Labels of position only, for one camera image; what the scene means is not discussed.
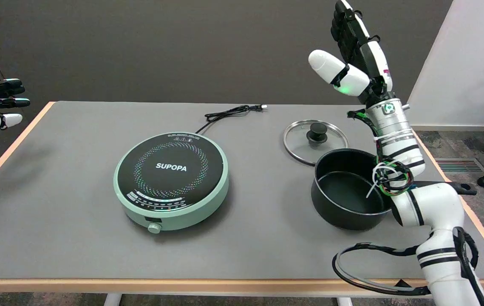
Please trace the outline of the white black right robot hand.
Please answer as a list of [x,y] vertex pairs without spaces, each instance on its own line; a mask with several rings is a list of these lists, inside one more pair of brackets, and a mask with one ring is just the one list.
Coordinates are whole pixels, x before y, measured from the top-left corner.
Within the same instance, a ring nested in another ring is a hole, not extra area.
[[362,13],[346,0],[338,0],[330,31],[342,58],[314,50],[308,56],[312,70],[335,90],[356,96],[366,107],[395,98],[393,78],[379,45],[380,36],[370,36]]

